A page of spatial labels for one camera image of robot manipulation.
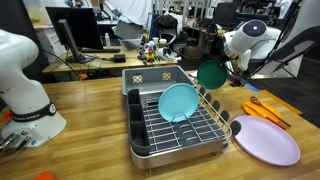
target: metal wire rack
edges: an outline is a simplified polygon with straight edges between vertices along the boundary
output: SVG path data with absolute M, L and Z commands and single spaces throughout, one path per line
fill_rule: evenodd
M 202 94 L 199 93 L 199 97 L 199 105 L 193 115 L 177 123 L 168 122 L 161 117 L 158 110 L 159 99 L 141 100 L 150 142 L 150 155 L 227 140 L 231 136 L 230 126 Z

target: wooden countertop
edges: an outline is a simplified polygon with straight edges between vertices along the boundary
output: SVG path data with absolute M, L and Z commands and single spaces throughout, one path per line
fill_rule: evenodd
M 50 98 L 59 83 L 45 84 Z M 210 91 L 221 102 L 231 119 L 243 115 L 241 104 L 254 95 L 277 108 L 292 128 L 301 159 L 295 165 L 279 167 L 261 162 L 230 139 L 217 156 L 211 154 L 178 163 L 140 170 L 129 151 L 126 111 L 121 78 L 67 82 L 56 101 L 66 128 L 38 148 L 23 149 L 0 159 L 0 179 L 34 179 L 43 171 L 55 179 L 318 179 L 320 176 L 320 131 L 271 98 L 245 87 Z
M 100 59 L 95 59 L 93 61 L 81 64 L 81 63 L 69 63 L 69 65 L 78 72 L 88 72 L 90 70 L 111 70 L 111 69 L 125 69 L 125 68 L 135 68 L 135 67 L 145 67 L 146 65 L 139 59 L 137 59 L 137 52 L 134 51 L 123 51 L 121 50 L 119 53 L 96 53 L 96 54 L 89 54 L 92 56 L 99 56 L 100 58 L 111 58 L 115 54 L 125 54 L 126 55 L 126 62 L 123 63 L 114 63 L 113 61 L 103 61 Z M 66 54 L 60 56 L 62 60 L 66 59 Z M 177 64 L 177 61 L 174 62 L 166 62 L 166 61 L 156 61 L 153 63 L 147 63 L 147 66 L 154 66 L 154 65 L 171 65 Z M 45 69 L 43 69 L 42 73 L 44 74 L 52 74 L 52 73 L 66 73 L 72 72 L 71 68 L 66 66 L 62 61 L 55 61 L 52 64 L 49 64 Z

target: green plate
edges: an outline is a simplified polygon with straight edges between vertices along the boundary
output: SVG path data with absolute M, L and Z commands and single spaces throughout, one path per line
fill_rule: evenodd
M 219 61 L 206 61 L 200 65 L 197 73 L 198 83 L 206 89 L 217 89 L 227 80 L 227 70 L 219 66 Z

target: teal plate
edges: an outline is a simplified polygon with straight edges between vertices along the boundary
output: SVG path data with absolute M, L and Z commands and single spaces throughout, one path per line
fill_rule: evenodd
M 179 122 L 189 118 L 196 111 L 198 103 L 197 90 L 189 84 L 178 83 L 162 93 L 158 108 L 165 120 Z
M 206 89 L 218 89 L 226 82 L 227 76 L 226 68 L 214 60 L 202 63 L 197 73 L 198 83 Z

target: plate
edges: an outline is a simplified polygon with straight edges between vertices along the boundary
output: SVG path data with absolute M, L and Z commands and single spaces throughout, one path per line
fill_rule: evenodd
M 198 92 L 194 87 L 186 83 L 178 83 L 162 93 L 158 108 L 165 120 L 179 122 L 186 120 L 195 112 L 198 102 Z
M 278 117 L 280 117 L 280 118 L 282 117 L 281 113 L 278 110 L 276 110 L 273 106 L 271 106 L 270 104 L 264 103 L 264 102 L 261 102 L 261 103 L 263 104 L 264 107 L 266 107 L 270 111 L 274 112 Z M 255 109 L 259 114 L 255 111 L 253 111 L 252 109 L 248 108 L 246 105 Z M 257 117 L 266 119 L 264 116 L 262 116 L 262 115 L 266 115 L 267 117 L 269 117 L 270 119 L 272 119 L 276 123 L 278 123 L 280 121 L 280 119 L 277 116 L 275 116 L 274 114 L 272 114 L 271 112 L 266 110 L 264 107 L 259 106 L 257 104 L 254 104 L 250 100 L 245 101 L 242 104 L 242 107 L 246 113 L 248 113 L 252 116 L 257 116 Z
M 234 138 L 250 155 L 278 166 L 290 166 L 299 161 L 299 146 L 277 125 L 249 115 L 238 116 L 234 121 L 241 124 L 241 130 Z
M 226 82 L 227 70 L 224 66 L 219 66 L 219 61 L 206 61 L 200 65 L 197 79 L 204 88 L 217 89 Z

